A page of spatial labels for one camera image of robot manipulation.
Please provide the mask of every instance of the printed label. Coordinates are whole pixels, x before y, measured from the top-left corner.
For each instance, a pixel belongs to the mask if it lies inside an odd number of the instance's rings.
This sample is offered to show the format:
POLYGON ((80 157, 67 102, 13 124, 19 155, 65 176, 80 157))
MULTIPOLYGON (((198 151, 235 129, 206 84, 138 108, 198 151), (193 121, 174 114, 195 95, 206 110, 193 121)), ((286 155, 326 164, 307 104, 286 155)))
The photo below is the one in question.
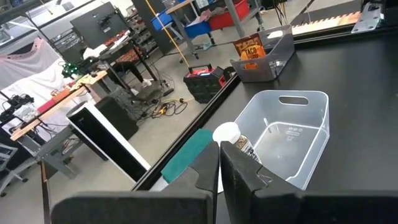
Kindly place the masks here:
POLYGON ((290 127, 288 131, 286 131, 287 141, 293 141, 296 137, 299 137, 300 134, 303 132, 302 128, 293 128, 290 127))
POLYGON ((246 143, 243 147, 242 147, 242 151, 244 153, 246 153, 248 156, 250 156, 252 159, 254 159, 255 161, 257 161, 258 163, 262 164, 259 156, 256 154, 253 146, 251 145, 251 143, 248 141, 248 143, 246 143))

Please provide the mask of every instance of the bin handle cutout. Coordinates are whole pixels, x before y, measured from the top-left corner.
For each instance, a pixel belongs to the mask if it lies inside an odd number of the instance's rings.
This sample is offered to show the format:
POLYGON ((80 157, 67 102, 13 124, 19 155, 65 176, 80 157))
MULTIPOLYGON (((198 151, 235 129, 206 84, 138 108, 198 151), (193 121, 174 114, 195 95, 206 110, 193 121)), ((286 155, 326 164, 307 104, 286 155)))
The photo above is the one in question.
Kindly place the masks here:
POLYGON ((277 37, 282 37, 283 35, 284 35, 283 31, 278 30, 278 31, 273 31, 270 34, 267 34, 267 38, 273 39, 273 38, 277 38, 277 37))
POLYGON ((279 102, 283 105, 307 106, 309 100, 302 96, 280 96, 279 102))
POLYGON ((259 66, 257 65, 257 63, 244 63, 244 64, 241 64, 241 69, 243 69, 243 70, 256 70, 258 68, 259 68, 259 66))

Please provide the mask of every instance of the gray plastic bin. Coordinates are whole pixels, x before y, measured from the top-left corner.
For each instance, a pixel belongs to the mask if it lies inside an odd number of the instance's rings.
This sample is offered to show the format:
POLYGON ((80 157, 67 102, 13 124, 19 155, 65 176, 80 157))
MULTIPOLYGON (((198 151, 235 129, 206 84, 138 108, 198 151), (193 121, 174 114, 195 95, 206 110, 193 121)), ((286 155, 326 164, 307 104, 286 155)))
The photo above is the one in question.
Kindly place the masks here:
POLYGON ((329 140, 329 98, 319 91, 262 91, 235 123, 264 167, 305 190, 329 140))
POLYGON ((252 60, 231 60, 242 82, 269 82, 275 80, 294 53, 292 26, 286 25, 260 31, 260 38, 267 55, 252 60), (245 69, 247 64, 256 64, 253 70, 245 69))

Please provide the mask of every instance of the blue bin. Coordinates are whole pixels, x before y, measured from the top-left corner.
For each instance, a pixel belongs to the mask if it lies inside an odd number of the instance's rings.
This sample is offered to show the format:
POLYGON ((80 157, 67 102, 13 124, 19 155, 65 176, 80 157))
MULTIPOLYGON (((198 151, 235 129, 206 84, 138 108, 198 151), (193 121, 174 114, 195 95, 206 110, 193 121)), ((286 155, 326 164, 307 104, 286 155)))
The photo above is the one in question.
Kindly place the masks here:
POLYGON ((192 26, 186 26, 185 31, 189 38, 195 38, 198 35, 208 34, 211 32, 211 27, 208 21, 199 22, 192 26))
MULTIPOLYGON (((172 16, 168 15, 166 13, 166 10, 164 10, 157 16, 160 19, 160 21, 162 21, 163 26, 166 26, 167 24, 173 22, 172 16)), ((154 25, 156 30, 162 30, 162 25, 160 24, 159 20, 156 17, 151 20, 151 23, 152 25, 154 25)))

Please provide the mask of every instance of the black tabletop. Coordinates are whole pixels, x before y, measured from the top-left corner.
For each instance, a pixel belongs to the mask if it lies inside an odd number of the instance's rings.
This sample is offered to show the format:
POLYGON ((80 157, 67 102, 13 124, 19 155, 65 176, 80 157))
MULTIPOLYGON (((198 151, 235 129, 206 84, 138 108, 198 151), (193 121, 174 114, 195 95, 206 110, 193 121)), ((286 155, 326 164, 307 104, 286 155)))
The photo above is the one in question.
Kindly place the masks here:
MULTIPOLYGON (((397 190, 397 34, 296 50, 279 80, 239 84, 203 127, 234 121, 262 90, 318 90, 330 98, 330 140, 307 190, 397 190)), ((223 194, 217 223, 229 223, 223 194)))

